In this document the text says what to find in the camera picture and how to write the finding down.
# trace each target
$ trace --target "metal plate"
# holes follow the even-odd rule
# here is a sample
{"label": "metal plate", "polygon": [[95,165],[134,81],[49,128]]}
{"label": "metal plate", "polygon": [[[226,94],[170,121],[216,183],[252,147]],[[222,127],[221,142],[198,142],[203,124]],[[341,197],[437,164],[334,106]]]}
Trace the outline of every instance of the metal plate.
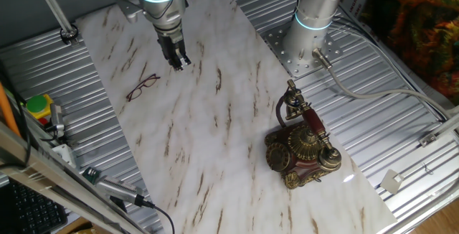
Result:
{"label": "metal plate", "polygon": [[[287,70],[288,74],[293,78],[299,78],[302,75],[312,72],[322,64],[318,60],[299,60],[297,55],[286,52],[283,48],[283,40],[290,29],[292,22],[288,22],[282,26],[276,27],[266,31],[263,35],[265,36],[265,42],[268,47],[274,52],[274,55],[279,59],[282,66]],[[343,51],[331,38],[330,34],[327,34],[324,41],[323,53],[330,61],[337,60],[342,56]]]}
{"label": "metal plate", "polygon": [[[295,8],[295,0],[237,0],[237,3],[262,37],[270,29],[291,21]],[[333,66],[351,90],[370,93],[416,88],[402,68],[383,59],[368,43],[342,32],[330,35],[343,50],[343,57],[332,61]],[[354,100],[343,95],[322,68],[305,73],[295,83],[398,221],[402,221],[404,226],[396,233],[409,232],[459,197],[458,190],[433,207],[428,204],[442,197],[449,187],[459,186],[459,145],[456,136],[449,135],[440,143],[422,148],[419,140],[440,125],[424,103],[405,95]],[[425,170],[423,163],[433,174]],[[389,169],[404,176],[396,195],[379,186]],[[426,208],[427,212],[419,213]]]}
{"label": "metal plate", "polygon": [[[0,59],[26,100],[47,93],[60,103],[66,137],[80,173],[96,167],[101,175],[122,179],[148,193],[84,40],[67,46],[59,32],[53,30],[5,47]],[[7,183],[8,178],[0,175],[0,186]],[[146,230],[163,232],[155,210],[132,204],[126,209]]]}

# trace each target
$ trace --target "yellow object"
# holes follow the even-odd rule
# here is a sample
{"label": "yellow object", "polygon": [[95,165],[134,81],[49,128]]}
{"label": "yellow object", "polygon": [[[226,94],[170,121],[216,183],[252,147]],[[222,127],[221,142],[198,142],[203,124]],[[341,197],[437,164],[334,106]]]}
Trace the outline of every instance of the yellow object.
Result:
{"label": "yellow object", "polygon": [[51,105],[51,103],[54,103],[54,101],[50,98],[48,94],[43,94],[43,97],[46,98],[46,107],[42,111],[37,113],[29,111],[36,119],[44,118],[45,116],[51,115],[51,108],[49,108],[49,105]]}
{"label": "yellow object", "polygon": [[19,137],[21,134],[19,133],[19,129],[16,125],[16,120],[14,120],[13,111],[11,110],[11,106],[9,105],[8,98],[5,94],[3,86],[0,83],[0,108],[3,111],[3,115],[5,117],[6,124],[8,127]]}

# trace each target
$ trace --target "mounting plate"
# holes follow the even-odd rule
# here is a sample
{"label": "mounting plate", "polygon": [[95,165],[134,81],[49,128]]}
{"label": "mounting plate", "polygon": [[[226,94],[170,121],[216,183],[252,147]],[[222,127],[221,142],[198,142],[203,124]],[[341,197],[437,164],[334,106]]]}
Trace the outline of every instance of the mounting plate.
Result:
{"label": "mounting plate", "polygon": [[[287,53],[283,48],[283,40],[288,30],[290,29],[291,22],[274,29],[268,30],[264,33],[264,39],[268,47],[274,52],[274,55],[279,59],[282,66],[287,70],[288,74],[293,78],[299,78],[309,72],[321,67],[322,64],[318,60],[299,60],[298,55]],[[339,59],[343,51],[338,44],[331,38],[330,34],[325,36],[326,49],[322,50],[324,55],[330,62]]]}

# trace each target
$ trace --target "white marble table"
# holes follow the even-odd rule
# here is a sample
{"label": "white marble table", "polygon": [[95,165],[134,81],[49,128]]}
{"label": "white marble table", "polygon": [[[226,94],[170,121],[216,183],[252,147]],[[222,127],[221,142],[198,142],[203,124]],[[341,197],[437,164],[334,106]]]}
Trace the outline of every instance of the white marble table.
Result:
{"label": "white marble table", "polygon": [[[395,219],[352,162],[287,190],[265,161],[288,75],[233,0],[188,0],[174,72],[143,17],[116,6],[78,19],[153,203],[177,233],[376,233]],[[149,75],[161,79],[131,101]],[[166,232],[169,222],[162,217]]]}

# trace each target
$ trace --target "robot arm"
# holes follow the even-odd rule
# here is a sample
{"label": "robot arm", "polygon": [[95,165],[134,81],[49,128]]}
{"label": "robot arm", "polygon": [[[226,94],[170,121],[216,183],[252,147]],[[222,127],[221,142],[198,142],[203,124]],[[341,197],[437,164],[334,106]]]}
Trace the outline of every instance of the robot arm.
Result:
{"label": "robot arm", "polygon": [[118,0],[129,22],[136,20],[136,15],[143,12],[147,20],[153,23],[158,35],[164,57],[175,70],[183,70],[191,64],[186,56],[181,18],[185,12],[185,0],[140,0],[143,9],[132,7],[127,1]]}

